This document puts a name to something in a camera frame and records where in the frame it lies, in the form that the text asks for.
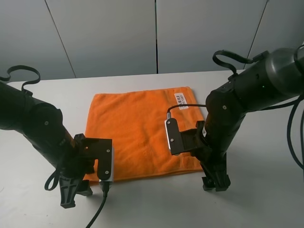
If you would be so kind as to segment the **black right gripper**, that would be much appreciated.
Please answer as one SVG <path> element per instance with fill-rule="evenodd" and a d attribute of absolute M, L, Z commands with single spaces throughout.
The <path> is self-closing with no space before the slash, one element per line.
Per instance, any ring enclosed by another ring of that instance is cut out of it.
<path fill-rule="evenodd" d="M 204 124 L 205 121 L 197 121 L 193 129 L 193 135 L 190 137 L 191 155 L 200 162 L 205 173 L 205 177 L 202 177 L 203 189 L 226 191 L 231 185 L 227 175 L 227 159 L 215 146 L 207 142 L 203 135 Z M 213 178 L 208 170 L 213 170 Z"/>

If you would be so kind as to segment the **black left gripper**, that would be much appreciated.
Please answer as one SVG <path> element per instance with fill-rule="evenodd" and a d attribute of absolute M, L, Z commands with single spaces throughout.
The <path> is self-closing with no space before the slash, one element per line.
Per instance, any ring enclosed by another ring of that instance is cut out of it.
<path fill-rule="evenodd" d="M 74 138 L 67 135 L 65 141 L 60 144 L 59 148 L 62 150 L 60 158 L 63 156 L 60 171 L 65 177 L 69 177 L 59 178 L 60 206 L 69 209 L 76 206 L 74 198 L 77 181 L 72 177 L 94 173 L 95 160 L 90 151 L 89 140 L 83 133 L 76 134 Z M 82 196 L 93 195 L 89 180 L 83 180 L 80 183 L 77 194 Z"/>

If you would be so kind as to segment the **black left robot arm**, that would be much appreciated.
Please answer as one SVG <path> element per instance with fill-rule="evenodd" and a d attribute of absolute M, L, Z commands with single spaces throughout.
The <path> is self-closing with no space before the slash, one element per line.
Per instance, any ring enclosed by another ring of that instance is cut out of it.
<path fill-rule="evenodd" d="M 60 109 L 7 84 L 0 85 L 0 128 L 22 134 L 55 168 L 45 190 L 60 187 L 60 205 L 75 207 L 75 195 L 92 195 L 84 175 L 93 167 L 85 158 L 83 134 L 73 138 L 63 125 Z"/>

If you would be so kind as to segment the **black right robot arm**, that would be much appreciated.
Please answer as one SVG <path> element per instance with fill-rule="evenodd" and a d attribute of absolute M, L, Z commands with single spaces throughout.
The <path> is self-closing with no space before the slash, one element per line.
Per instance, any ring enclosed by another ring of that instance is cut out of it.
<path fill-rule="evenodd" d="M 232 75 L 206 99 L 207 118 L 196 124 L 200 149 L 195 157 L 205 172 L 203 189 L 225 191 L 231 183 L 226 152 L 246 114 L 281 108 L 283 101 L 303 98 L 304 48 L 279 48 L 253 58 L 219 50 L 212 59 Z"/>

